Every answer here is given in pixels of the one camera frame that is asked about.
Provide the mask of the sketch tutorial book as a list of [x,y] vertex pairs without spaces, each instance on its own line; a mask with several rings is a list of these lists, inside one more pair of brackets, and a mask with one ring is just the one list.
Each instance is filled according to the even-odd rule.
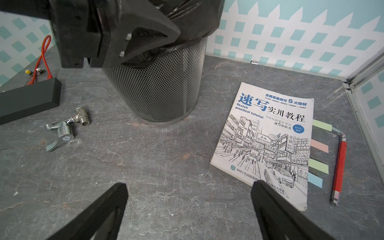
[[313,99],[242,83],[211,164],[249,185],[265,181],[304,212],[313,115]]

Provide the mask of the pink sticky note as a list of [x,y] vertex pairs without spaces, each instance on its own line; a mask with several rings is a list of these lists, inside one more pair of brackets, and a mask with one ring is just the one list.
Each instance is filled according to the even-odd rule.
[[329,153],[329,146],[316,140],[311,139],[311,146],[325,153]]

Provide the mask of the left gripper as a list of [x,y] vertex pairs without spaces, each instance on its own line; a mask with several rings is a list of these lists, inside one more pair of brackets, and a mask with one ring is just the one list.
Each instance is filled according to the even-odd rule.
[[63,68],[111,68],[171,44],[181,31],[150,1],[107,1],[110,38],[106,55],[99,1],[1,1],[1,11],[49,20]]

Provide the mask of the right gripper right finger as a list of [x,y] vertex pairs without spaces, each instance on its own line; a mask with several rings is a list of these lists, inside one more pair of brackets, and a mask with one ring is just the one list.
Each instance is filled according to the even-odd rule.
[[254,210],[264,240],[333,240],[265,181],[254,182]]

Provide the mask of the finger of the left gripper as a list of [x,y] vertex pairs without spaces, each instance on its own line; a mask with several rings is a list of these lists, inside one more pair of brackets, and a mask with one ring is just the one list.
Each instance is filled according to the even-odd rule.
[[181,31],[177,42],[192,42],[218,29],[224,0],[150,1]]

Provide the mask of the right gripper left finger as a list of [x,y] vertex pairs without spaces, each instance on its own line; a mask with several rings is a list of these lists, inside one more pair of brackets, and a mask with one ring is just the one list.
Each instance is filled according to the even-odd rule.
[[116,240],[129,198],[127,185],[116,183],[49,240]]

